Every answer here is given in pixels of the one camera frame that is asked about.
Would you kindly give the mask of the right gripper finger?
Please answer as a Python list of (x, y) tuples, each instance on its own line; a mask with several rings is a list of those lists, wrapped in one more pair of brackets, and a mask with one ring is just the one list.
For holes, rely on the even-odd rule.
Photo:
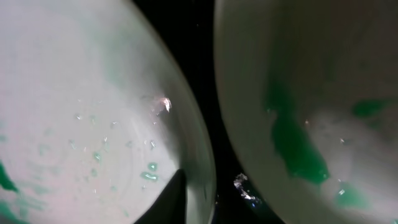
[(186, 212), (187, 179), (184, 171), (179, 169), (135, 224), (186, 224)]

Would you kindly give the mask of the white plate green smear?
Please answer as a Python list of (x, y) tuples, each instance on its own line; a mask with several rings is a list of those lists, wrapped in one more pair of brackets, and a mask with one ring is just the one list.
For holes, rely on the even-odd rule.
[(138, 223), (179, 175), (210, 223), (204, 120), (134, 2), (1, 2), (2, 223)]

